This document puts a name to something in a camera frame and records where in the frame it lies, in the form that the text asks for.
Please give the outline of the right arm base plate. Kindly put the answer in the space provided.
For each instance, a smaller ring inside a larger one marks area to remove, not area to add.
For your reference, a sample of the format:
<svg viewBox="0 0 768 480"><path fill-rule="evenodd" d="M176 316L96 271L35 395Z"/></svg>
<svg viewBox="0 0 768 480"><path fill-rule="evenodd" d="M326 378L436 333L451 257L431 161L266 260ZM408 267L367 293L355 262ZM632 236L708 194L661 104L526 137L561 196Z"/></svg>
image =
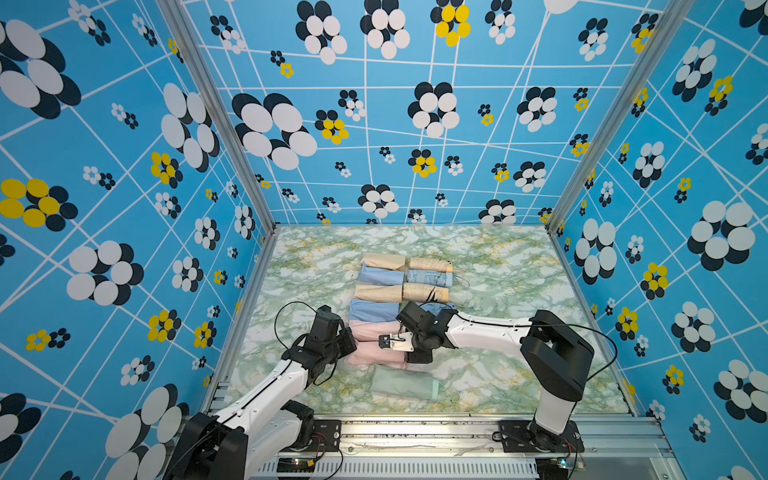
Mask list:
<svg viewBox="0 0 768 480"><path fill-rule="evenodd" d="M560 434L554 434L533 420L502 420L491 434L505 453L583 453L584 443L576 423L569 420Z"/></svg>

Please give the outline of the beige umbrella sleeve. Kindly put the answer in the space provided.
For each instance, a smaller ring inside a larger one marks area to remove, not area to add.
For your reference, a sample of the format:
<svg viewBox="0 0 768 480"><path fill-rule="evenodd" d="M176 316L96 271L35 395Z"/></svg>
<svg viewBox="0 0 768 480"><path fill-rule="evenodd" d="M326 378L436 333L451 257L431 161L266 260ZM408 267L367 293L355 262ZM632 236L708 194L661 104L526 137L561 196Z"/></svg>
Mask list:
<svg viewBox="0 0 768 480"><path fill-rule="evenodd" d="M404 271L406 268L406 257L395 254L364 253L362 263L369 268L383 269L389 271Z"/></svg>
<svg viewBox="0 0 768 480"><path fill-rule="evenodd" d="M403 299L402 287L359 283L355 287L354 298L376 303L400 303Z"/></svg>

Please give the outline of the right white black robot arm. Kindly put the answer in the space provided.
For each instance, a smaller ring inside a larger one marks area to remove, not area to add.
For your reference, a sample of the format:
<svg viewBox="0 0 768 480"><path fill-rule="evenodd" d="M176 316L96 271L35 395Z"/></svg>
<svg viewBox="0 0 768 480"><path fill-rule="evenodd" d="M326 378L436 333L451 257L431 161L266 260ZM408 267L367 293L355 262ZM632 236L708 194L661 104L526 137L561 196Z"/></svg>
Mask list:
<svg viewBox="0 0 768 480"><path fill-rule="evenodd" d="M397 315L400 326L379 337L383 349L406 353L406 361L427 364L440 348L479 348L527 363L540 385L533 418L501 421L493 433L506 452L581 453L584 446L571 415L584 395L594 348L570 324L548 310L530 318L502 320L455 309L434 315L408 302Z"/></svg>

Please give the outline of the pink umbrella sleeve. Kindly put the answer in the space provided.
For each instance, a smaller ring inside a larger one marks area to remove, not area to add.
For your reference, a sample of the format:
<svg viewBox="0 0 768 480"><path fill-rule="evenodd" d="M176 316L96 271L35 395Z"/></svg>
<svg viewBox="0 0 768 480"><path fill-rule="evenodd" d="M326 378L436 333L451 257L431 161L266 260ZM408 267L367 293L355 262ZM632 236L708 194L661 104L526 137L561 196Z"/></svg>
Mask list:
<svg viewBox="0 0 768 480"><path fill-rule="evenodd" d="M395 335L400 331L401 324L398 321L367 322L350 320L353 337L359 342L377 342L382 335Z"/></svg>
<svg viewBox="0 0 768 480"><path fill-rule="evenodd" d="M403 368L406 355L402 351L382 349L376 342L359 342L356 344L356 350L345 357L345 362L353 366L384 365Z"/></svg>

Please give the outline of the beige umbrella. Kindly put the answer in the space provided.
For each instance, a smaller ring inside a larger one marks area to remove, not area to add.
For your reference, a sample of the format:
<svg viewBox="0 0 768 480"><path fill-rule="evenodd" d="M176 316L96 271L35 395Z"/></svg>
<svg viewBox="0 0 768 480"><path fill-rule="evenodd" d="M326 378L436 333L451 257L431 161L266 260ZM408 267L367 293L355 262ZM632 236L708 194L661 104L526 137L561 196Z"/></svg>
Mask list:
<svg viewBox="0 0 768 480"><path fill-rule="evenodd" d="M435 271L438 273L455 273L452 262L435 258L413 257L408 260L410 270Z"/></svg>
<svg viewBox="0 0 768 480"><path fill-rule="evenodd" d="M445 287L407 282L403 285L402 297L404 300L414 302L448 303L450 290Z"/></svg>

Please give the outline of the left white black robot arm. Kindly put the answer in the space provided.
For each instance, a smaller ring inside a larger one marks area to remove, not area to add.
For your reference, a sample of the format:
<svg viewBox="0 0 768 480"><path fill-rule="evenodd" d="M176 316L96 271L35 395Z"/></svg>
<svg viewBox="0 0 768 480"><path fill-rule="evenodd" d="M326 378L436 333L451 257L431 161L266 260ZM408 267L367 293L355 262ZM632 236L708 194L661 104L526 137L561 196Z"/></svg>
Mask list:
<svg viewBox="0 0 768 480"><path fill-rule="evenodd" d="M280 450L311 438L314 411L294 400L356 349L351 329L305 334L268 375L219 412L197 413L181 431L165 479L248 479Z"/></svg>

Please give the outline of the blue umbrella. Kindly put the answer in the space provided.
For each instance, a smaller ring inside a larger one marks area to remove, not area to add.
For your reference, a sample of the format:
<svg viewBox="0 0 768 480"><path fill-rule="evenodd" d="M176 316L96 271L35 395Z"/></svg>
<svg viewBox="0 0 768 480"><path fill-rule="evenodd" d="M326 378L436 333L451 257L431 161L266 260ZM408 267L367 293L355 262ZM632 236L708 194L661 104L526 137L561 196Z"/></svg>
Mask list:
<svg viewBox="0 0 768 480"><path fill-rule="evenodd" d="M453 286L453 279L453 274L449 272L417 269L410 269L407 271L407 281L409 283L451 288Z"/></svg>
<svg viewBox="0 0 768 480"><path fill-rule="evenodd" d="M427 302L421 304L420 308L435 318L437 318L443 311L449 311L452 314L457 311L457 307L453 303Z"/></svg>

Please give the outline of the green umbrella sleeve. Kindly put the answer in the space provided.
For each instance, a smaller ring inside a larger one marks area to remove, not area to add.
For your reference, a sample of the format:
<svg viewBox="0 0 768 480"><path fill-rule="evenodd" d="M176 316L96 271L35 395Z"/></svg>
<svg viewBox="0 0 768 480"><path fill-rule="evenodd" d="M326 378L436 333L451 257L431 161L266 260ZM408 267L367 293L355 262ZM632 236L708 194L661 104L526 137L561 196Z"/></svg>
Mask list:
<svg viewBox="0 0 768 480"><path fill-rule="evenodd" d="M427 372L393 369L377 365L371 391L377 394L434 401L439 396L440 381Z"/></svg>

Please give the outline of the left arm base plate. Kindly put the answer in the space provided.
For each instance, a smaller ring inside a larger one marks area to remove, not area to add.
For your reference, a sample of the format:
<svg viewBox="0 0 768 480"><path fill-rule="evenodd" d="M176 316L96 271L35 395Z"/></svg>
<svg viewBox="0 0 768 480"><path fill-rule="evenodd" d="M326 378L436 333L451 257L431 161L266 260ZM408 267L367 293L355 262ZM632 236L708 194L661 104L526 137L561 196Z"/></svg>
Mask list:
<svg viewBox="0 0 768 480"><path fill-rule="evenodd" d="M314 420L311 425L300 427L298 439L282 452L329 453L338 452L342 438L343 423L340 420Z"/></svg>

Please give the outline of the blue umbrella sleeve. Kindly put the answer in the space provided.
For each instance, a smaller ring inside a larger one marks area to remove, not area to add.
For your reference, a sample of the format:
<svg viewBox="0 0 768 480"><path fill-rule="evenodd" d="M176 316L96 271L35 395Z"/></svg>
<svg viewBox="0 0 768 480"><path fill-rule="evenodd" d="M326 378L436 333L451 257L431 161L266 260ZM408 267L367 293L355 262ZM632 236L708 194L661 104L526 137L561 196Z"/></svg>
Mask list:
<svg viewBox="0 0 768 480"><path fill-rule="evenodd" d="M357 281L374 286L402 286L405 274L402 271L387 270L363 265Z"/></svg>
<svg viewBox="0 0 768 480"><path fill-rule="evenodd" d="M349 307L349 319L371 323L395 321L399 304L353 299Z"/></svg>

